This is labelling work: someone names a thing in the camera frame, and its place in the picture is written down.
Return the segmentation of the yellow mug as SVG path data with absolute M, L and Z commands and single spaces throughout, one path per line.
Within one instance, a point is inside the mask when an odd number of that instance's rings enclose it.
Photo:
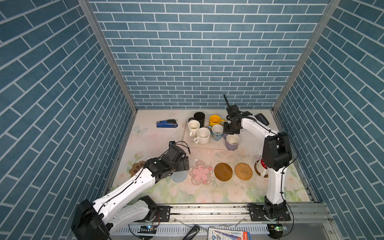
M 214 125 L 222 125 L 225 122 L 225 119 L 222 119 L 218 115 L 212 115 L 209 118 L 209 126 L 213 127 Z

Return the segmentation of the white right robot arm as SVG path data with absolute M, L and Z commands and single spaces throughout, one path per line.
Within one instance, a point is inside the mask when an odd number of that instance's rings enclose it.
M 289 206 L 284 199 L 285 171 L 292 160 L 292 149 L 289 136 L 285 132 L 277 132 L 269 127 L 263 114 L 256 116 L 248 111 L 240 111 L 237 105 L 227 103 L 227 122 L 224 123 L 224 136 L 228 144 L 234 145 L 241 129 L 264 142 L 262 160 L 268 170 L 268 190 L 265 204 L 259 210 L 258 205 L 248 204 L 247 208 L 253 221 L 291 220 Z

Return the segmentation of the paw print coaster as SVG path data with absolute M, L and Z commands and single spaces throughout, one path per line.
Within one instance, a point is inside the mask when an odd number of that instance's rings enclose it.
M 140 171 L 140 169 L 144 165 L 145 165 L 145 161 L 134 163 L 132 167 L 129 169 L 128 173 L 131 174 L 131 177 L 133 177 L 135 174 L 137 174 Z

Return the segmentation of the beige serving tray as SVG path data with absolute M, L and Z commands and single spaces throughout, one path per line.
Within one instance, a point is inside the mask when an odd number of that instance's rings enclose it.
M 210 141 L 206 145 L 200 145 L 194 143 L 194 138 L 190 137 L 188 134 L 188 121 L 186 125 L 186 129 L 183 136 L 183 141 L 186 142 L 190 147 L 194 148 L 202 148 L 202 149 L 215 149 L 215 150 L 227 150 L 225 146 L 226 140 L 224 139 L 224 134 L 219 141 L 214 141 L 212 136 L 210 137 Z

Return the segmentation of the cork woven coaster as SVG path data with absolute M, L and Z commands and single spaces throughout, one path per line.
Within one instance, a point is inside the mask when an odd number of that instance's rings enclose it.
M 235 166 L 235 175 L 242 181 L 248 181 L 253 176 L 253 170 L 246 163 L 238 163 Z

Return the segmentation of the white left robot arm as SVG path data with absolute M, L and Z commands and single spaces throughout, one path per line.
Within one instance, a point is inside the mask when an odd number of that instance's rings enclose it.
M 172 144 L 162 155 L 148 159 L 136 174 L 105 196 L 78 204 L 71 224 L 78 240 L 108 240 L 111 233 L 134 222 L 160 220 L 158 205 L 149 196 L 130 202 L 146 189 L 174 172 L 189 169 L 186 152 Z

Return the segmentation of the pink flower coaster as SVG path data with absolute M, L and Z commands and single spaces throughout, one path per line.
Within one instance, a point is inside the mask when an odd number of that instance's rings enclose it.
M 197 159 L 195 159 L 195 163 L 188 170 L 188 174 L 191 177 L 191 184 L 194 186 L 210 185 L 212 183 L 213 173 L 214 168 L 212 166 Z

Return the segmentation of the lavender mug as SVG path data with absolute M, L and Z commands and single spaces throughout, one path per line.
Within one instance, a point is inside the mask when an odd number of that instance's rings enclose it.
M 239 146 L 239 143 L 240 143 L 240 137 L 238 135 L 234 134 L 234 135 L 226 136 L 225 146 L 227 150 L 229 151 L 236 150 Z

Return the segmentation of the grey blue woven coaster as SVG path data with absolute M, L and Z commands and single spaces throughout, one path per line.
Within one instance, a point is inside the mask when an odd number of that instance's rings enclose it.
M 170 178 L 175 183 L 182 183 L 184 182 L 188 177 L 187 171 L 180 171 L 180 172 L 174 172 Z

